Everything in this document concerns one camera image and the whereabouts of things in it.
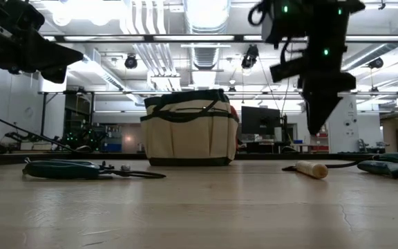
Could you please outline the beige canvas gardening bag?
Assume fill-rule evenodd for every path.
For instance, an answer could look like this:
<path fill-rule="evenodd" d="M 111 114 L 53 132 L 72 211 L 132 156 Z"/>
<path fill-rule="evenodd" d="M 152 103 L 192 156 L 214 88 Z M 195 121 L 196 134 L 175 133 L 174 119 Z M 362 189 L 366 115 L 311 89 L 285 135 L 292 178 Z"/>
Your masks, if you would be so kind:
<path fill-rule="evenodd" d="M 222 89 L 171 93 L 144 100 L 140 118 L 152 166 L 227 166 L 236 155 L 238 117 Z"/>

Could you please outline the green handled garden tool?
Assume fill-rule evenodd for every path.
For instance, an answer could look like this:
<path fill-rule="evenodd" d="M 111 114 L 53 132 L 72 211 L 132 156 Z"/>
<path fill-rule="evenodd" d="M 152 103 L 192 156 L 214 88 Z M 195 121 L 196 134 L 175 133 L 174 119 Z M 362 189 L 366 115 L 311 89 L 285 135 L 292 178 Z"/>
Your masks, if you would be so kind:
<path fill-rule="evenodd" d="M 371 156 L 352 163 L 326 165 L 328 169 L 339 169 L 357 166 L 358 169 L 370 174 L 398 178 L 398 153 L 385 153 Z"/>

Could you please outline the green handled pruning shears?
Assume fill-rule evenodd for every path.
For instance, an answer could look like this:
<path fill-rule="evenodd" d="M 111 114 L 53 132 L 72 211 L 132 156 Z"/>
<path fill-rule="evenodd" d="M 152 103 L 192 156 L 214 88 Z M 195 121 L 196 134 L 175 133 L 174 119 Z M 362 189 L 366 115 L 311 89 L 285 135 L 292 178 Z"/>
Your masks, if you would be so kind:
<path fill-rule="evenodd" d="M 132 170 L 129 165 L 121 165 L 119 169 L 103 161 L 101 164 L 80 160 L 30 160 L 25 158 L 26 165 L 23 175 L 36 178 L 57 180 L 98 179 L 107 175 L 117 175 L 125 178 L 166 178 L 164 174 Z"/>

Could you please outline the wooden handled garden tool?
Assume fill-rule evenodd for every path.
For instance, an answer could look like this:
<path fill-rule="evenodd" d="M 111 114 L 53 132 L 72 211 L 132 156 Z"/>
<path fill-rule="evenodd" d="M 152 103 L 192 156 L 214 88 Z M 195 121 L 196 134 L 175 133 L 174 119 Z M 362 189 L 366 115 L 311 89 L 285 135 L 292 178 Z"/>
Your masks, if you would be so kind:
<path fill-rule="evenodd" d="M 282 168 L 286 172 L 299 172 L 312 178 L 322 179 L 328 175 L 328 168 L 320 163 L 313 163 L 306 160 L 300 160 L 294 166 Z"/>

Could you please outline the black overhead frame beam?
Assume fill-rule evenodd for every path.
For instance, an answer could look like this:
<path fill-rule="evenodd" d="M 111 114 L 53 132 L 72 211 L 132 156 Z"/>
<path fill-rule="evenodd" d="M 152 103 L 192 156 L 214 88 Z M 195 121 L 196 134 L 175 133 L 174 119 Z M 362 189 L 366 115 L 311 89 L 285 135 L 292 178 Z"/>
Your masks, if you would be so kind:
<path fill-rule="evenodd" d="M 262 43 L 260 35 L 45 35 L 61 44 L 71 43 Z M 398 35 L 347 35 L 347 43 L 393 44 Z"/>

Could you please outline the silver ventilation duct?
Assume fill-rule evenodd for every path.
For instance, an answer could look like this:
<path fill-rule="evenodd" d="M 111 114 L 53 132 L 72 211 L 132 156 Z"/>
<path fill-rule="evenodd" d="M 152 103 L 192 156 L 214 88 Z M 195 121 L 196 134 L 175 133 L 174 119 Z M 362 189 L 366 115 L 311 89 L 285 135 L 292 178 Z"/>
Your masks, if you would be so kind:
<path fill-rule="evenodd" d="M 182 0 L 189 34 L 219 35 L 227 31 L 231 0 Z M 218 63 L 219 48 L 192 48 L 193 65 L 211 70 Z"/>

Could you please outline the black ceiling spotlight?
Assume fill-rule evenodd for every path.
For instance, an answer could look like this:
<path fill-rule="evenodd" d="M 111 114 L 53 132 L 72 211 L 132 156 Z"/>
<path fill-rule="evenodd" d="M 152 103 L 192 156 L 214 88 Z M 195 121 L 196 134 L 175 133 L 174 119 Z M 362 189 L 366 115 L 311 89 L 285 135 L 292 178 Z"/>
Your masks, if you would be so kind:
<path fill-rule="evenodd" d="M 243 56 L 243 60 L 241 62 L 241 67 L 243 69 L 252 68 L 257 62 L 257 57 L 259 56 L 258 47 L 255 44 L 250 44 L 247 52 Z"/>
<path fill-rule="evenodd" d="M 374 68 L 381 68 L 383 65 L 384 65 L 383 60 L 380 57 L 378 57 L 378 58 L 372 60 L 371 62 L 369 62 L 367 64 L 367 67 L 374 69 Z"/>
<path fill-rule="evenodd" d="M 133 54 L 133 53 L 128 54 L 127 58 L 126 58 L 126 60 L 124 62 L 124 66 L 127 69 L 135 69 L 138 66 L 138 61 L 136 59 L 136 54 Z"/>

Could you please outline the blue storage bin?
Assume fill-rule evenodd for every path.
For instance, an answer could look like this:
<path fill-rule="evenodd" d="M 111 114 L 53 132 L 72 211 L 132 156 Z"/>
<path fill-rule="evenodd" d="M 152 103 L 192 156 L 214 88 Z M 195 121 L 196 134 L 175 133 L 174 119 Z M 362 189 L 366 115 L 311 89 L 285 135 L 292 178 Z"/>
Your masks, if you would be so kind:
<path fill-rule="evenodd" d="M 105 153 L 121 153 L 122 145 L 120 143 L 104 143 L 102 145 L 102 152 Z"/>

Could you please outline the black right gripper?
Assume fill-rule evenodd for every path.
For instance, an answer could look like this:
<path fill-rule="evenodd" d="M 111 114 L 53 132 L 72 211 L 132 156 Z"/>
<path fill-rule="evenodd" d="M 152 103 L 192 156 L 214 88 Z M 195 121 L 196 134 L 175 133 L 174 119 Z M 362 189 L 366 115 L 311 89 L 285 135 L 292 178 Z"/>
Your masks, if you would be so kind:
<path fill-rule="evenodd" d="M 356 78 L 342 71 L 343 54 L 348 47 L 344 42 L 317 44 L 310 41 L 303 58 L 305 67 L 299 75 L 301 95 L 305 100 L 307 128 L 316 135 L 342 100 L 339 92 L 356 88 Z"/>

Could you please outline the black computer monitor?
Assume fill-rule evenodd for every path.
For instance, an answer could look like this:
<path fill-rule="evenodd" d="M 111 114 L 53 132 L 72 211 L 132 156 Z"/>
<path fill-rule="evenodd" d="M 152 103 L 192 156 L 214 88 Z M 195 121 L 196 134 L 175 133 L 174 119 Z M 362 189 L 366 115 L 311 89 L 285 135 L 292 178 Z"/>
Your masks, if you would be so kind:
<path fill-rule="evenodd" d="M 241 108 L 241 131 L 243 134 L 274 135 L 274 129 L 281 125 L 278 109 L 260 107 Z"/>

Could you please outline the background robot with green lights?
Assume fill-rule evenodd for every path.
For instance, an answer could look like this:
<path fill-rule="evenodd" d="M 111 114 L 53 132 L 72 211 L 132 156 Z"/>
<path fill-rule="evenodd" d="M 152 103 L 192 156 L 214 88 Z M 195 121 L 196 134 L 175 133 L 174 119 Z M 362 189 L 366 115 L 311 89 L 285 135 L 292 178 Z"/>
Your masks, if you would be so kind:
<path fill-rule="evenodd" d="M 98 151 L 100 147 L 99 137 L 90 127 L 66 131 L 61 143 L 71 149 L 82 151 Z"/>

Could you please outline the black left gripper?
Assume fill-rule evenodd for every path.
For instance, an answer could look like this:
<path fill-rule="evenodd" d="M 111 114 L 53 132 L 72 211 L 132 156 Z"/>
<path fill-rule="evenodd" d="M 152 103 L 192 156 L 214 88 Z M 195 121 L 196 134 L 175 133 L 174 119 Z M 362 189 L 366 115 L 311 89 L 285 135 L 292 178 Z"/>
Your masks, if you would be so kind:
<path fill-rule="evenodd" d="M 45 80 L 63 84 L 67 66 L 84 55 L 44 39 L 38 33 L 44 22 L 29 0 L 0 0 L 0 68 L 12 74 L 39 71 Z"/>

